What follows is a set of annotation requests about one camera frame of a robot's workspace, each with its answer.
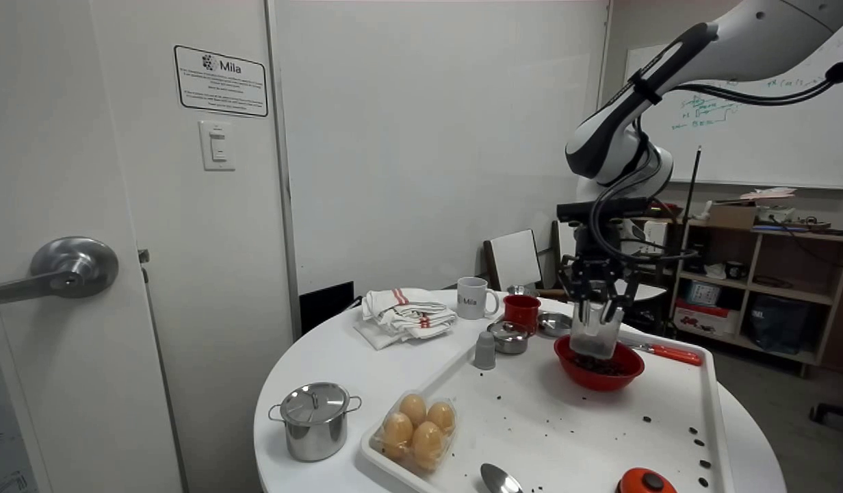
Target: cardboard box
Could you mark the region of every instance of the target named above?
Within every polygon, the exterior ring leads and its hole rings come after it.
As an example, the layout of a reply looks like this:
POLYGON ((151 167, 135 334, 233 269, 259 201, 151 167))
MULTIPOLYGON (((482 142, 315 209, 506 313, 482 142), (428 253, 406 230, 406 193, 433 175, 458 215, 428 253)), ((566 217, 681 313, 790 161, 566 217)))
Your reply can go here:
POLYGON ((730 338, 738 328, 738 313, 723 309, 723 308, 704 308, 704 305, 688 305, 675 302, 674 308, 674 325, 683 332, 704 332, 714 338, 730 338))
POLYGON ((755 224, 755 204, 714 201, 705 210, 705 224, 749 230, 755 224))

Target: shelving unit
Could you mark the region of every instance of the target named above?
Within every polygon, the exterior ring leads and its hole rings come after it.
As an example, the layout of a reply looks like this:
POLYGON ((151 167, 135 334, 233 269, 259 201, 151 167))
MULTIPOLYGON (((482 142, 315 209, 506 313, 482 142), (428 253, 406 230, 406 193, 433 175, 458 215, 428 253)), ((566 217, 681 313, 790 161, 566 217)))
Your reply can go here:
POLYGON ((700 260, 681 260, 674 279, 670 316, 679 332, 768 353, 801 367, 818 367, 830 342, 843 297, 843 235, 729 230, 704 221, 688 224, 681 249, 704 249, 700 260), (705 275, 711 262, 742 262, 742 279, 705 275), (734 313, 730 332, 700 332, 675 317, 693 283, 719 287, 719 309, 734 313), (753 341, 749 313, 755 305, 789 305, 805 309, 801 341, 789 347, 763 347, 753 341))

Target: white round table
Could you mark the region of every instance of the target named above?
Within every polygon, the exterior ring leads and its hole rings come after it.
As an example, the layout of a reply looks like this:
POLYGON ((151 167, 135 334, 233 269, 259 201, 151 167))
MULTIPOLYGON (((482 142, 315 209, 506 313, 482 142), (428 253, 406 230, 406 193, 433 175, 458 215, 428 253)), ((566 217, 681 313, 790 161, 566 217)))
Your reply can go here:
MULTIPOLYGON (((566 313, 564 305, 541 302, 541 309, 566 313)), ((423 387, 439 371, 463 357, 489 321, 458 321, 454 328, 422 345, 373 350, 356 332, 358 309, 348 309, 300 338, 265 379, 254 409, 254 457, 263 490, 300 493, 374 493, 385 490, 358 469, 358 442, 385 417, 406 388, 423 387), (335 380, 365 406, 348 417, 344 447, 322 464, 299 464, 288 453, 285 427, 269 419, 288 391, 311 380, 335 380)), ((742 404, 719 387, 726 447, 737 493, 785 493, 781 464, 742 404)))

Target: door lever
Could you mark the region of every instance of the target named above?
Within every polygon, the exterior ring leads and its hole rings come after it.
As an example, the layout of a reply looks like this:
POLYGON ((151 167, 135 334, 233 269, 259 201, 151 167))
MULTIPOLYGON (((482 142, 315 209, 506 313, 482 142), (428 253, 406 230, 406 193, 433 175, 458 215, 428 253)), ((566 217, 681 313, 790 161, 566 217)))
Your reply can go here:
POLYGON ((42 297, 84 299, 106 291, 116 276, 111 247, 84 235, 64 235, 35 253, 27 279, 0 284, 0 305, 42 297))

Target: napkin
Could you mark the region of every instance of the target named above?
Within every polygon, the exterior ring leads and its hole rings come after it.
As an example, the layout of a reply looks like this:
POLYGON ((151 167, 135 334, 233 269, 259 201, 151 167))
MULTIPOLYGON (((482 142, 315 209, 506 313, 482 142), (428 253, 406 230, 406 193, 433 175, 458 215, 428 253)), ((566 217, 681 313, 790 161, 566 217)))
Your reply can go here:
POLYGON ((389 347, 406 341, 440 338, 454 324, 454 309, 436 293, 419 287, 369 291, 361 302, 361 338, 373 347, 389 347))

